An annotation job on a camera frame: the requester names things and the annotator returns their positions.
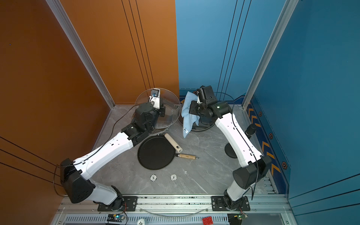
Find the light blue microfibre cloth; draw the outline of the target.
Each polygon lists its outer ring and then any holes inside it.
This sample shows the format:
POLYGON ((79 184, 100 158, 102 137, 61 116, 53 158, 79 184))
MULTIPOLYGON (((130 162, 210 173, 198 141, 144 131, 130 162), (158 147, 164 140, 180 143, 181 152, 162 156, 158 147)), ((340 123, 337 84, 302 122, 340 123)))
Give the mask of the light blue microfibre cloth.
POLYGON ((190 133, 192 130, 193 124, 195 123, 196 126, 199 126, 200 116, 193 115, 190 113, 190 106, 192 101, 195 101, 197 104, 198 96, 192 92, 187 92, 185 96, 185 101, 181 110, 181 116, 183 118, 183 138, 190 133))

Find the large glass pot lid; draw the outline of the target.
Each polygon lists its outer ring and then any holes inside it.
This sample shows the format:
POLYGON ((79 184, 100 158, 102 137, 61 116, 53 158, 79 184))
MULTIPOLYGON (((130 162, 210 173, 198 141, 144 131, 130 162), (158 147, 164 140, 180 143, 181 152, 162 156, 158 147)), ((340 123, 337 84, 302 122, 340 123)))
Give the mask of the large glass pot lid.
POLYGON ((156 135, 162 134, 162 133, 166 132, 170 128, 170 126, 171 125, 169 125, 169 124, 163 124, 163 123, 156 124, 154 126, 154 129, 150 132, 150 136, 156 136, 156 135))

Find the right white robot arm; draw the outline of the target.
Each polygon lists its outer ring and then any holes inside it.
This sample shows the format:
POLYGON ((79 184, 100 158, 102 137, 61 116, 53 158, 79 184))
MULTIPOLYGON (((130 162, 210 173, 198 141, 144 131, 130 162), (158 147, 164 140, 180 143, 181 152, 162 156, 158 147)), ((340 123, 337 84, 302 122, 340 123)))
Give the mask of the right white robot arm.
POLYGON ((248 203, 245 196, 248 190, 255 192, 257 182, 266 176, 272 159, 264 156, 250 141, 257 126, 250 124, 243 131, 233 113, 233 108, 226 101, 218 101, 211 86, 197 89, 198 100, 190 105, 190 114, 211 119, 228 140, 240 168, 233 171, 234 181, 224 192, 224 205, 227 210, 242 210, 248 203))

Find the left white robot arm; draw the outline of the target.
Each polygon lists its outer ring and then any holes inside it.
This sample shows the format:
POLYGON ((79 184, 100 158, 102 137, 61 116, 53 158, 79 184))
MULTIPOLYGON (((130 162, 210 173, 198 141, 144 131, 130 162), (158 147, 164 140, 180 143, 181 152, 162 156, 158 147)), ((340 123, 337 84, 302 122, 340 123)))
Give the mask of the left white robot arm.
POLYGON ((93 201, 112 211, 122 210, 124 199, 121 192, 113 185, 94 181, 92 177, 111 160, 147 138, 165 112, 163 104, 155 107, 153 103, 142 103, 135 110, 131 123, 117 135, 110 136, 102 146, 75 160, 63 160, 60 164, 61 185, 71 203, 93 201))

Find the white round marker five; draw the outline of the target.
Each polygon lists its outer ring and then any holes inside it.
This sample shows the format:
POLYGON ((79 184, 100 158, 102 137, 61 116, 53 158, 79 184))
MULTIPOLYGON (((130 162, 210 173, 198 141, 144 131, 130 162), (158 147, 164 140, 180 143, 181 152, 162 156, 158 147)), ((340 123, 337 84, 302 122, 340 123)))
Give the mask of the white round marker five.
POLYGON ((156 181, 157 180, 157 175, 155 175, 155 174, 151 175, 150 180, 152 182, 156 181))

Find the white round marker one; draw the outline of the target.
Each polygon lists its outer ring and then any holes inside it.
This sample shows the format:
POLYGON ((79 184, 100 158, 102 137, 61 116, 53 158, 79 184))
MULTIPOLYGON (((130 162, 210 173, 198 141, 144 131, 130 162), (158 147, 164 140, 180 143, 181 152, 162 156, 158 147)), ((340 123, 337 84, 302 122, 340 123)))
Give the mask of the white round marker one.
POLYGON ((172 181, 177 180, 177 175, 176 175, 176 174, 172 174, 172 175, 171 175, 171 180, 172 180, 172 181))

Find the red perforated block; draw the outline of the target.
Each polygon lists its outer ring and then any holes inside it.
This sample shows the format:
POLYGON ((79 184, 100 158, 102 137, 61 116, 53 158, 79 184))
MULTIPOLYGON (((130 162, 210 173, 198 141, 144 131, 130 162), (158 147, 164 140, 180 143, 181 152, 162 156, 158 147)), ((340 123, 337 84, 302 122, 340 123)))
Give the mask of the red perforated block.
POLYGON ((211 217, 211 216, 204 217, 204 218, 202 219, 202 224, 203 224, 203 225, 213 225, 214 223, 213 223, 212 217, 211 217))

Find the white round numbered tag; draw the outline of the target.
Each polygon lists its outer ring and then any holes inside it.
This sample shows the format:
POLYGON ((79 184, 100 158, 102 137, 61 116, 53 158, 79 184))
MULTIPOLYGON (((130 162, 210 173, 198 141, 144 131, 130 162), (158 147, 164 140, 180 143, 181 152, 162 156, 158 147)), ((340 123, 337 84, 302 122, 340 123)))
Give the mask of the white round numbered tag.
POLYGON ((144 218, 141 218, 137 221, 137 225, 147 225, 147 222, 144 218))

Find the green circuit board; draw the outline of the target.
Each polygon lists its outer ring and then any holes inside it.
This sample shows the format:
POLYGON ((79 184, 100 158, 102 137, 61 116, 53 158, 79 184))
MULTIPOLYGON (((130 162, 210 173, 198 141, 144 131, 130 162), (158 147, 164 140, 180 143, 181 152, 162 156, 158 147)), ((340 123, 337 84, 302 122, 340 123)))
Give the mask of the green circuit board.
POLYGON ((127 219, 124 214, 108 214, 106 223, 110 225, 124 225, 127 219))

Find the aluminium front rail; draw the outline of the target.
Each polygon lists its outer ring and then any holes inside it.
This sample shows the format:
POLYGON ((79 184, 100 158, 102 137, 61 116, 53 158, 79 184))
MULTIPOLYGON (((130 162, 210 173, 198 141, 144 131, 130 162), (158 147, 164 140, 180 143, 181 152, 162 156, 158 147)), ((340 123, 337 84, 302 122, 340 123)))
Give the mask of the aluminium front rail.
MULTIPOLYGON (((126 212, 130 213, 213 213, 213 194, 189 194, 189 195, 126 195, 126 212)), ((285 195, 279 194, 251 194, 246 195, 249 213, 292 213, 290 204, 285 195)), ((60 203, 56 214, 60 213, 84 213, 95 214, 98 211, 98 204, 93 201, 83 201, 73 204, 69 198, 64 198, 60 203)))

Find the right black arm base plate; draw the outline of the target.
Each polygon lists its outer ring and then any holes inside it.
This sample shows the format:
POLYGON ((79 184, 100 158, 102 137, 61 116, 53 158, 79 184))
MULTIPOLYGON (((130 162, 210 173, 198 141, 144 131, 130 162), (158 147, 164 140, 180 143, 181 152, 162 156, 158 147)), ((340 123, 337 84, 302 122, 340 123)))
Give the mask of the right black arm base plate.
POLYGON ((239 200, 233 201, 228 196, 212 196, 211 197, 212 210, 215 212, 220 211, 242 211, 249 212, 250 204, 246 196, 241 197, 239 200))

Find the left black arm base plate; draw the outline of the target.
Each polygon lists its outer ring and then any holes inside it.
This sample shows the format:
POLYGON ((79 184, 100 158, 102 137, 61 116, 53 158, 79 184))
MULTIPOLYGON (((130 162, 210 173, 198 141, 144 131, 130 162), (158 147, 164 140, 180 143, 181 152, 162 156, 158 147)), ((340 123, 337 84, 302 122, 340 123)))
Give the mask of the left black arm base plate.
POLYGON ((138 196, 119 197, 110 205, 100 203, 97 211, 99 212, 134 212, 137 207, 138 196))

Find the right aluminium corner post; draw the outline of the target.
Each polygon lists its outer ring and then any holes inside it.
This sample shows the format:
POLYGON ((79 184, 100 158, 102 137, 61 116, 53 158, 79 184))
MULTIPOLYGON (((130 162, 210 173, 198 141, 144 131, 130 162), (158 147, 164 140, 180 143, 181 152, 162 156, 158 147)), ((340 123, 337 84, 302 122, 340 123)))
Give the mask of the right aluminium corner post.
POLYGON ((293 15, 293 12, 298 4, 299 0, 286 0, 284 3, 284 6, 281 10, 281 13, 277 19, 277 22, 275 24, 275 27, 272 31, 272 34, 269 38, 269 41, 267 43, 267 46, 264 50, 264 53, 261 57, 261 60, 258 64, 258 67, 254 73, 254 76, 250 82, 250 85, 248 87, 248 90, 246 92, 246 95, 244 97, 242 108, 245 110, 247 109, 250 100, 252 99, 260 81, 261 78, 268 67, 268 64, 276 50, 276 47, 281 40, 281 37, 293 15))

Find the aluminium corner post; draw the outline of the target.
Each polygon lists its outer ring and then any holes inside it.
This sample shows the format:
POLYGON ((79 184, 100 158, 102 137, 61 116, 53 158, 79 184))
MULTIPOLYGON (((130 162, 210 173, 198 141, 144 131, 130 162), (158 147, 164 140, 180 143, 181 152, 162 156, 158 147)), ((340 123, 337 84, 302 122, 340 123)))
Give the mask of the aluminium corner post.
POLYGON ((111 94, 106 87, 102 77, 100 76, 94 62, 92 61, 89 53, 87 52, 81 38, 79 37, 74 25, 72 24, 69 16, 67 15, 62 3, 59 0, 46 0, 52 13, 60 24, 61 28, 66 34, 66 37, 70 41, 72 47, 76 51, 83 65, 87 69, 89 75, 94 81, 96 87, 104 98, 105 102, 110 109, 115 107, 115 102, 111 97, 111 94))
POLYGON ((298 4, 299 0, 286 0, 284 3, 284 6, 281 10, 281 13, 277 19, 277 22, 275 24, 275 27, 272 31, 272 34, 269 38, 269 41, 267 43, 267 46, 264 50, 264 53, 261 57, 261 60, 258 64, 258 67, 254 73, 254 76, 250 82, 250 85, 248 87, 248 90, 246 92, 246 95, 244 97, 242 108, 245 110, 247 109, 250 100, 252 99, 260 81, 261 78, 268 67, 268 64, 276 50, 276 47, 281 40, 281 37, 293 15, 293 12, 298 4))

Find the left aluminium corner post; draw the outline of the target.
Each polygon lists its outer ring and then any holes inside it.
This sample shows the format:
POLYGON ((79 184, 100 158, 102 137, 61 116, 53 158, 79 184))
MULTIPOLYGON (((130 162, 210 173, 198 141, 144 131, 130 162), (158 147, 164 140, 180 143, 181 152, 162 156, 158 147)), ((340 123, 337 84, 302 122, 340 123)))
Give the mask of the left aluminium corner post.
POLYGON ((96 87, 104 98, 105 102, 110 109, 115 107, 115 102, 111 97, 111 94, 106 87, 102 77, 100 76, 94 62, 92 61, 89 53, 87 52, 81 38, 79 37, 74 25, 72 24, 69 16, 67 15, 62 3, 59 0, 46 0, 52 13, 60 24, 61 28, 66 34, 66 37, 70 41, 72 47, 76 51, 83 65, 87 69, 89 75, 94 81, 96 87))

